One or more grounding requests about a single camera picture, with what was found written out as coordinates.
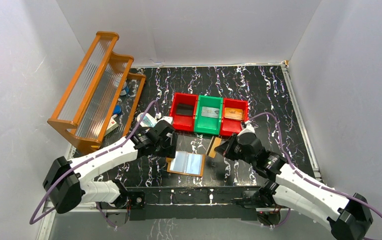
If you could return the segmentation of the gold credit card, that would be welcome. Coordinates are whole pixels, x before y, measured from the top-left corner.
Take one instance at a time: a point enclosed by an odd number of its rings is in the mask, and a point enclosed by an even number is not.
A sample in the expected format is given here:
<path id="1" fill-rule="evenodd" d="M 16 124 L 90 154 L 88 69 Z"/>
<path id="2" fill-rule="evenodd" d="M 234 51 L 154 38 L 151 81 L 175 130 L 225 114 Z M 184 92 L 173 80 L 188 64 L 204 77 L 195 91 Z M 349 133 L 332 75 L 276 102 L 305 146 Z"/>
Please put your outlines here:
<path id="1" fill-rule="evenodd" d="M 221 144 L 221 142 L 222 142 L 222 139 L 220 137 L 213 136 L 207 148 L 206 156 L 210 158 L 214 158 L 216 155 L 215 148 L 218 147 Z"/>
<path id="2" fill-rule="evenodd" d="M 244 116 L 244 111 L 240 108 L 226 107 L 224 110 L 224 118 L 241 121 Z"/>

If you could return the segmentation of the orange leather card holder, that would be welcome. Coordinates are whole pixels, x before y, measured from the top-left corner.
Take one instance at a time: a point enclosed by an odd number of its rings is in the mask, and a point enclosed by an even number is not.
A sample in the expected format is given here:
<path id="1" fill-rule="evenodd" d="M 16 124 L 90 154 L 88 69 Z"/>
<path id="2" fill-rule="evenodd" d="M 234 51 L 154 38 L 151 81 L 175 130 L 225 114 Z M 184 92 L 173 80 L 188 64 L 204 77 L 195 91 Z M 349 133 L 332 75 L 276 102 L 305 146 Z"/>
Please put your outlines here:
<path id="1" fill-rule="evenodd" d="M 205 164 L 205 155 L 190 153 L 186 151 L 176 151 L 174 158 L 167 158 L 167 172 L 202 177 Z"/>

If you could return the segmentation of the white credit card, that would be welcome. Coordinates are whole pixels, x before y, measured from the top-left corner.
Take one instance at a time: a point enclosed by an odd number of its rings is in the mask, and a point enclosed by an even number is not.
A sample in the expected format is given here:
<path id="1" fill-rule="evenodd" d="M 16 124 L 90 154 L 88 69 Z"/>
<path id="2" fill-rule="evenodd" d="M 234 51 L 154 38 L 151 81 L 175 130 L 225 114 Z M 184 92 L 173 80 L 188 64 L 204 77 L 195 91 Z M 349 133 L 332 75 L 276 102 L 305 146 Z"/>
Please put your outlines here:
<path id="1" fill-rule="evenodd" d="M 202 117 L 217 119 L 219 117 L 219 114 L 220 114 L 219 108 L 203 106 L 201 109 Z"/>

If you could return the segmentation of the black credit card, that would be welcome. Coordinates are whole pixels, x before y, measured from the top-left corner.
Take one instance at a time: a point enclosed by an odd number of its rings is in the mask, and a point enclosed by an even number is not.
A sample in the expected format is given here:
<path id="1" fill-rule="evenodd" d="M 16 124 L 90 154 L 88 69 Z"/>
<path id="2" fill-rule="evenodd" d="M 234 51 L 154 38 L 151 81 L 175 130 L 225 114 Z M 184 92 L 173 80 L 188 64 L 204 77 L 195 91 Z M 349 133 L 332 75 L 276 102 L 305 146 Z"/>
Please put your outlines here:
<path id="1" fill-rule="evenodd" d="M 192 116 L 194 114 L 194 106 L 184 103 L 179 103 L 176 106 L 176 114 L 181 116 Z"/>

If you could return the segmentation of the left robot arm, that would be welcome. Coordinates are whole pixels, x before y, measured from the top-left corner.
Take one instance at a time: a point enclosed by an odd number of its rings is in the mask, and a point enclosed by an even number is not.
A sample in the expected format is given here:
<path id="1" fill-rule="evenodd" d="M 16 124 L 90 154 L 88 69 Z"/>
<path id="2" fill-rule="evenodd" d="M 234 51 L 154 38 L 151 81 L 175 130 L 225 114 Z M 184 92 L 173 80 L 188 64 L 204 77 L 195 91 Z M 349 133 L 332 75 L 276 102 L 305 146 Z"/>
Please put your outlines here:
<path id="1" fill-rule="evenodd" d="M 141 157 L 174 158 L 177 133 L 172 117 L 163 117 L 154 127 L 139 126 L 136 132 L 88 155 L 52 163 L 43 182 L 57 213 L 64 214 L 85 203 L 108 203 L 118 209 L 135 204 L 138 193 L 128 191 L 117 179 L 94 179 L 117 166 Z"/>

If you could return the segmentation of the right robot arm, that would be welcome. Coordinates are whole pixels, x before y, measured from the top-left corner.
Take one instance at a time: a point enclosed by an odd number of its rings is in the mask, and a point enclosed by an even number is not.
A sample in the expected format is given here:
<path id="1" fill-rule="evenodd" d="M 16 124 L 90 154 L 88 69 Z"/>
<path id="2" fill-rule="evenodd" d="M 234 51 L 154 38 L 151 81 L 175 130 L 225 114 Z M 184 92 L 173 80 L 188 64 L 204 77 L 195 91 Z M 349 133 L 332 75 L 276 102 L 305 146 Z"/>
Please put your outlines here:
<path id="1" fill-rule="evenodd" d="M 337 240 L 362 240 L 373 223 L 365 197 L 356 193 L 347 198 L 335 193 L 292 168 L 279 154 L 266 150 L 254 133 L 233 134 L 214 151 L 227 159 L 250 164 L 267 179 L 257 192 L 237 200 L 239 205 L 289 207 L 323 225 Z"/>

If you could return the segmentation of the white blue tube package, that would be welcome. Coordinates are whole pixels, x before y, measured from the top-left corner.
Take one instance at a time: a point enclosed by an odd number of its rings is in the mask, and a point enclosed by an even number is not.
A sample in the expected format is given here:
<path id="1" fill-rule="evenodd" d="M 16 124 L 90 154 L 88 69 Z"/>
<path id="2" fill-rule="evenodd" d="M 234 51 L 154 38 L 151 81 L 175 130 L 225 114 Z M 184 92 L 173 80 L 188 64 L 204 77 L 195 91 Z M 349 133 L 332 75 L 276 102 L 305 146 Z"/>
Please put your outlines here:
<path id="1" fill-rule="evenodd" d="M 136 120 L 140 122 L 141 127 L 154 127 L 157 124 L 157 120 L 150 115 L 149 113 L 140 113 L 137 117 Z"/>

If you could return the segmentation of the green plastic bin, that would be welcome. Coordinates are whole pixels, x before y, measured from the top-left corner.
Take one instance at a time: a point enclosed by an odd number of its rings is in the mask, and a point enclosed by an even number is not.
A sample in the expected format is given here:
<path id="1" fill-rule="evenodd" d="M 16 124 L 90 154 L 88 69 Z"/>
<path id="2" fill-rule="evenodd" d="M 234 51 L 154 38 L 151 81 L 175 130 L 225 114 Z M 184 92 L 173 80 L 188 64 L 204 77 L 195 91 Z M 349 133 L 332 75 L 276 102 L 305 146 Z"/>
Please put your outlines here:
<path id="1" fill-rule="evenodd" d="M 223 98 L 199 95 L 195 114 L 194 132 L 219 135 Z"/>

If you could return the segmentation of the red plastic bin right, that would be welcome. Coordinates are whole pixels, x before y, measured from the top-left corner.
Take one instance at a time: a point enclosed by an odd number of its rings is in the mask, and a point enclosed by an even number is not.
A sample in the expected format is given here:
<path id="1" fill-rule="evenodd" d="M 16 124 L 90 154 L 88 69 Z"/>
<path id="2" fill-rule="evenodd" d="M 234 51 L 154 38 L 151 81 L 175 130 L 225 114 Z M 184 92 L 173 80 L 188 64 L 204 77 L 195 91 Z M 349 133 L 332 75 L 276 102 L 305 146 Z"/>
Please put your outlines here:
<path id="1" fill-rule="evenodd" d="M 246 100 L 223 98 L 220 135 L 230 137 L 242 130 L 242 123 L 248 120 Z"/>

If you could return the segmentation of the red plastic bin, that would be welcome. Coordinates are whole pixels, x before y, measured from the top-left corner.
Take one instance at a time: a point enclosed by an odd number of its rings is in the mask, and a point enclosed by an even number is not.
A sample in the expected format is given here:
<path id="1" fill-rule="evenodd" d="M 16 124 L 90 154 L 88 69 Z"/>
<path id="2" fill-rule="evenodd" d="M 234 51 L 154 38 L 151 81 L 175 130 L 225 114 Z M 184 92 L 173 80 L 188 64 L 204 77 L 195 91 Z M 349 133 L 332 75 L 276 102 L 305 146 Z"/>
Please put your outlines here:
<path id="1" fill-rule="evenodd" d="M 173 127 L 178 131 L 193 132 L 198 95 L 176 92 L 170 109 Z"/>
<path id="2" fill-rule="evenodd" d="M 230 137 L 242 130 L 242 123 L 248 120 L 246 100 L 223 98 L 220 135 Z"/>

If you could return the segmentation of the white green small box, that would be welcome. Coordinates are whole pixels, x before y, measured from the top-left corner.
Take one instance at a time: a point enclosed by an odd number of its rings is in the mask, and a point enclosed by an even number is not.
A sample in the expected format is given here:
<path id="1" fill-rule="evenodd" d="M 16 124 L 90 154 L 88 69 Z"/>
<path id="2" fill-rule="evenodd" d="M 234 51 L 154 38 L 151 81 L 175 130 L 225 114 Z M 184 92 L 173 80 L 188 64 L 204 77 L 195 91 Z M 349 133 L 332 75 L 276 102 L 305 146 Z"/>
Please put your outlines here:
<path id="1" fill-rule="evenodd" d="M 117 117 L 117 115 L 115 114 L 110 118 L 110 121 L 107 125 L 104 136 L 108 135 L 109 133 L 111 133 L 112 131 L 114 131 L 115 129 L 117 129 L 119 127 L 119 124 L 115 120 L 116 117 Z"/>

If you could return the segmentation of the red plastic bin left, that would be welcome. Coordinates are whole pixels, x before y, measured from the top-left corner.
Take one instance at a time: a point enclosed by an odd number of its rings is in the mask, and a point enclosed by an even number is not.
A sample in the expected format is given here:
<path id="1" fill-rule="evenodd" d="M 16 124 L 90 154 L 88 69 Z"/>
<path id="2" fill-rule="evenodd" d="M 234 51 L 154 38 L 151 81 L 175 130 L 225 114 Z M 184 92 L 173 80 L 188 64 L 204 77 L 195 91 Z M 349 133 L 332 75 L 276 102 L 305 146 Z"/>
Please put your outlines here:
<path id="1" fill-rule="evenodd" d="M 193 132 L 198 95 L 176 92 L 170 109 L 173 127 L 178 131 Z"/>

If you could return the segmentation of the blue cap container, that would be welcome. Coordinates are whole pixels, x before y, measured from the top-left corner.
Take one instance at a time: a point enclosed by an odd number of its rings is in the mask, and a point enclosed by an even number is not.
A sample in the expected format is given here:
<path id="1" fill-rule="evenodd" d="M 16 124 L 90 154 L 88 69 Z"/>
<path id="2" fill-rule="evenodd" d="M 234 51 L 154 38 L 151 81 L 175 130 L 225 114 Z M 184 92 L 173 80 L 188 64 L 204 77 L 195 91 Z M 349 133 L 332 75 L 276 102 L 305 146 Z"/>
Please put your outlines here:
<path id="1" fill-rule="evenodd" d="M 122 112 L 122 110 L 121 110 L 121 106 L 120 105 L 116 105 L 115 107 L 114 107 L 114 110 L 113 110 L 113 115 L 119 115 L 119 114 L 121 114 L 121 112 Z"/>

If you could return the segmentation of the blue white bottle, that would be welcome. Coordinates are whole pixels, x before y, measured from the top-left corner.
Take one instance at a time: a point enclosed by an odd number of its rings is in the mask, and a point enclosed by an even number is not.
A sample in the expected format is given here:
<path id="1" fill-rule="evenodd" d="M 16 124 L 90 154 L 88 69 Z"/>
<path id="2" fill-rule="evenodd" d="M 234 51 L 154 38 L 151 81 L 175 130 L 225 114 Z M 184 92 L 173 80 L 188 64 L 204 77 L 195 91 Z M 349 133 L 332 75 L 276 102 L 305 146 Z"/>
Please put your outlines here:
<path id="1" fill-rule="evenodd" d="M 121 82 L 121 78 L 118 77 L 117 80 L 115 81 L 115 86 L 118 88 Z M 125 81 L 122 85 L 121 91 L 120 91 L 120 96 L 125 96 L 129 94 L 129 87 L 127 85 L 127 81 Z"/>

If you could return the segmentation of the orange wooden shelf rack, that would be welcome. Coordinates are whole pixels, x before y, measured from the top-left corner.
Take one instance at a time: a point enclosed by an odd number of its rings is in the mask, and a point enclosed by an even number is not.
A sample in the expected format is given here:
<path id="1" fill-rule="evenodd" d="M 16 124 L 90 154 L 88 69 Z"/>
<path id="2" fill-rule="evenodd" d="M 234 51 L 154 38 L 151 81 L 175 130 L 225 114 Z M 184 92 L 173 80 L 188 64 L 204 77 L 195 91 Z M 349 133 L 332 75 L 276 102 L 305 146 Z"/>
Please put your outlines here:
<path id="1" fill-rule="evenodd" d="M 81 154 L 97 151 L 102 143 L 113 111 L 127 80 L 139 86 L 122 136 L 128 134 L 136 112 L 146 76 L 131 73 L 131 55 L 114 52 L 119 35 L 98 31 L 53 114 L 52 126 Z"/>

